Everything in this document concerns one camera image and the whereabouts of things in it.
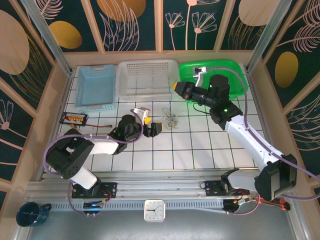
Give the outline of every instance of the blue mug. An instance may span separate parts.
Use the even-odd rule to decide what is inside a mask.
[[[43,224],[51,210],[51,204],[40,206],[35,202],[27,202],[16,214],[16,223],[21,227],[34,227]]]

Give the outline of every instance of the clock face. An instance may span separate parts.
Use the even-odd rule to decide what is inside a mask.
[[[144,202],[144,220],[162,222],[166,217],[166,204],[163,200],[146,200]]]

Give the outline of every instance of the yellow oval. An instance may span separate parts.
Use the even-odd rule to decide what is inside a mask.
[[[28,64],[29,54],[24,28],[13,16],[0,10],[0,69],[11,75],[22,73]]]
[[[285,51],[280,55],[275,64],[275,82],[280,88],[287,88],[295,80],[299,62],[297,56]]]
[[[124,4],[128,11],[132,9],[135,17],[140,17],[146,9],[146,0],[96,0],[102,12],[110,19],[124,22],[130,20],[130,12],[126,12]]]
[[[241,0],[239,18],[249,26],[262,26],[269,22],[279,0]]]
[[[82,44],[80,32],[66,21],[55,21],[49,28],[59,46],[63,48],[76,49]]]

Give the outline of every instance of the white tile floor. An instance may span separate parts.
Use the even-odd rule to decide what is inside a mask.
[[[65,110],[79,113],[75,108],[76,89],[79,67],[71,86]],[[248,94],[248,121],[262,135],[262,127],[250,89]],[[244,97],[232,101],[243,111]],[[194,110],[191,103],[185,102],[178,95],[172,101],[162,102],[123,102],[117,99],[115,111],[90,113],[88,123],[93,125],[112,125],[115,127],[132,108],[150,109],[149,116],[153,122],[164,122],[163,108],[171,109],[178,116],[178,126],[172,130],[163,129],[154,138],[143,136],[138,142],[128,144],[124,152],[118,155],[96,154],[85,161],[84,166],[92,172],[106,171],[140,171],[140,170],[172,170],[172,169],[220,169],[254,167],[252,157],[242,145],[229,136],[210,116]],[[204,106],[195,106],[197,110],[208,112]],[[61,125],[59,136],[64,135],[70,127]],[[83,134],[103,136],[113,128],[97,128],[81,126]]]

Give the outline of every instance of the green plastic tray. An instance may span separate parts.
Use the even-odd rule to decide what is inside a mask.
[[[245,85],[245,91],[248,90],[248,84],[244,77],[244,74],[239,66],[238,63],[235,61],[229,60],[229,59],[217,59],[217,60],[208,60],[208,61],[195,61],[195,62],[189,62],[184,63],[179,66],[179,74],[180,74],[180,81],[181,82],[193,82],[196,83],[197,80],[193,77],[193,68],[194,67],[207,67],[207,68],[213,68],[213,67],[225,67],[230,68],[234,71],[236,71],[243,79],[244,85]],[[241,95],[244,95],[244,89],[242,87],[241,82],[235,76],[232,72],[227,70],[211,70],[208,71],[206,74],[203,75],[203,83],[202,88],[208,89],[209,87],[209,81],[210,77],[215,74],[220,74],[228,78],[229,85],[230,85],[230,92],[229,97],[230,100],[235,99],[236,97],[239,97]]]

